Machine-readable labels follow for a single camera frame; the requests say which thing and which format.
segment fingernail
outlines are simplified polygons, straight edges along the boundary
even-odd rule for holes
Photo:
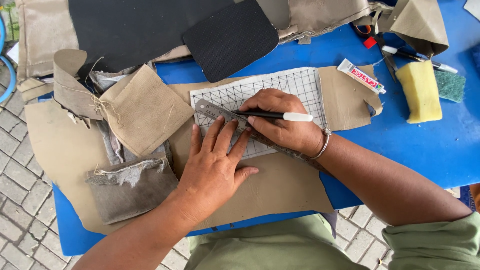
[[[249,116],[249,117],[248,117],[248,123],[249,123],[250,125],[253,125],[253,122],[254,122],[254,121],[255,121],[255,116]]]

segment green sleeve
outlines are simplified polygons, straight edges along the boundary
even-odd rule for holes
[[[480,269],[480,214],[453,222],[391,227],[382,231],[394,251],[389,270]]]

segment green scouring pad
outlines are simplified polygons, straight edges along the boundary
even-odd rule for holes
[[[439,96],[451,101],[462,102],[465,77],[437,70],[433,72],[435,73]]]

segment brick paving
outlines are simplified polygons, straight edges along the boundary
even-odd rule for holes
[[[0,270],[70,270],[81,256],[62,254],[51,180],[33,154],[24,104],[18,91],[0,104]],[[385,226],[365,206],[342,209],[336,242],[353,261],[385,270],[393,253]],[[189,256],[183,238],[157,270],[182,270]]]

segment scissors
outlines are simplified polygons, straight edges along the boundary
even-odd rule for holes
[[[391,53],[382,50],[383,46],[386,45],[385,40],[384,40],[384,34],[383,33],[375,34],[375,32],[372,31],[372,26],[371,25],[365,25],[366,31],[360,30],[358,25],[353,25],[353,24],[351,24],[351,25],[352,25],[353,30],[355,31],[355,33],[358,36],[360,36],[362,38],[373,37],[373,39],[377,42],[378,47],[380,48],[380,52],[382,53],[382,56],[385,59],[385,64],[387,65],[387,69],[390,72],[390,75],[392,76],[393,81],[396,83],[395,71],[397,71],[398,68],[396,67],[393,56],[392,56]]]

